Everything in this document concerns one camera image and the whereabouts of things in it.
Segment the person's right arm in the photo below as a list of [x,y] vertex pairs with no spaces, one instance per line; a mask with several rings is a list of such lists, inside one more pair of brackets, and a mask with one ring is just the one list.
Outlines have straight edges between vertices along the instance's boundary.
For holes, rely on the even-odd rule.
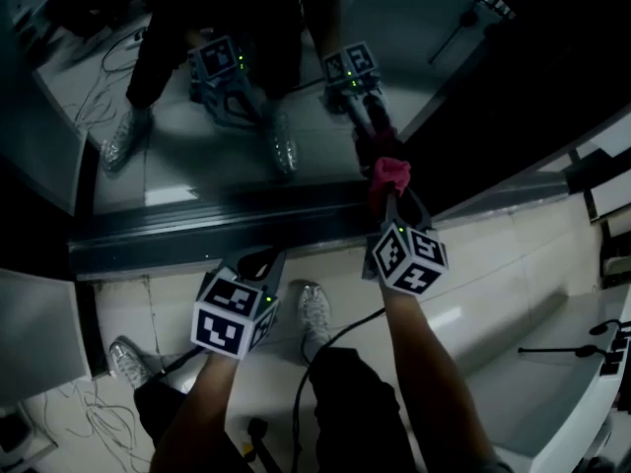
[[428,471],[497,461],[471,395],[416,299],[382,286],[396,374]]

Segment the shoe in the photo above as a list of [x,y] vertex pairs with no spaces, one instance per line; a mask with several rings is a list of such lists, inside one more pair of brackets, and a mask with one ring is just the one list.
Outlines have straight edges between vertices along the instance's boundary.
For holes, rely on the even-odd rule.
[[298,320],[303,331],[301,354],[310,365],[320,348],[331,339],[328,332],[331,305],[322,287],[315,282],[303,284],[298,299]]
[[134,389],[147,383],[154,375],[122,336],[116,338],[109,346],[109,356],[116,372],[123,375]]
[[101,147],[101,162],[106,171],[120,171],[129,161],[135,146],[149,133],[153,125],[151,109],[130,109],[122,116],[116,133]]
[[267,141],[274,165],[291,178],[298,171],[298,148],[289,134],[289,118],[285,112],[263,114],[263,137]]

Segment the black pants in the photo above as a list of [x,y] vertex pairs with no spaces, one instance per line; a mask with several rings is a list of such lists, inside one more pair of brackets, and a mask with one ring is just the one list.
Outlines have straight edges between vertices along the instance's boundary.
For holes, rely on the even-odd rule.
[[[353,349],[330,348],[314,360],[310,376],[320,428],[317,461],[324,473],[415,472],[407,432],[394,390],[382,382]],[[134,399],[145,431],[158,443],[186,396],[162,383],[136,390]],[[251,471],[225,436],[215,471]]]
[[246,61],[254,81],[275,100],[300,81],[300,0],[150,0],[153,16],[138,51],[127,98],[145,108],[162,94],[171,73],[185,61],[189,30],[214,28],[253,43]]

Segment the pink cloth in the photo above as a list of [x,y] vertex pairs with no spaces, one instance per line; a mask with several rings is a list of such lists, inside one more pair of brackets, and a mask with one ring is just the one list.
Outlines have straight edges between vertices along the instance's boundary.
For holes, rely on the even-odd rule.
[[368,204],[377,217],[386,209],[387,195],[394,189],[401,196],[410,183],[410,163],[395,158],[379,158],[375,163]]

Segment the person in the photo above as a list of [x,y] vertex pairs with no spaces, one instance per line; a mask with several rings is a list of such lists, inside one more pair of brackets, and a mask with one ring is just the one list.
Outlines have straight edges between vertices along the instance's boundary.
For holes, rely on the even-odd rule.
[[[416,299],[387,288],[382,293],[401,394],[427,470],[510,472],[495,456],[464,380]],[[317,399],[320,471],[417,471],[392,387],[356,350],[321,348],[331,338],[331,307],[318,284],[304,286],[298,316]],[[140,421],[156,444],[151,473],[250,471],[224,432],[238,361],[212,354],[184,396],[160,382],[143,385],[151,373],[125,342],[114,341],[110,352],[136,387]]]
[[104,142],[102,163],[120,171],[134,147],[149,133],[151,105],[160,97],[172,71],[186,59],[189,49],[204,43],[200,30],[213,28],[213,36],[250,36],[255,50],[258,85],[267,101],[261,109],[262,133],[283,173],[293,172],[296,150],[288,135],[287,117],[280,102],[300,81],[301,33],[304,21],[320,57],[338,50],[339,0],[149,0],[154,9],[127,89],[128,111],[113,137]]

